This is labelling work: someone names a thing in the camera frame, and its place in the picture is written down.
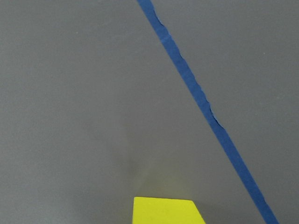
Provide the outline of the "yellow cube block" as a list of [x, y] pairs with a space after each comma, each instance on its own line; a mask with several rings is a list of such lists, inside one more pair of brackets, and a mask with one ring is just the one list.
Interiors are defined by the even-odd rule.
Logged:
[[135, 197], [134, 224], [204, 224], [205, 221], [191, 200]]

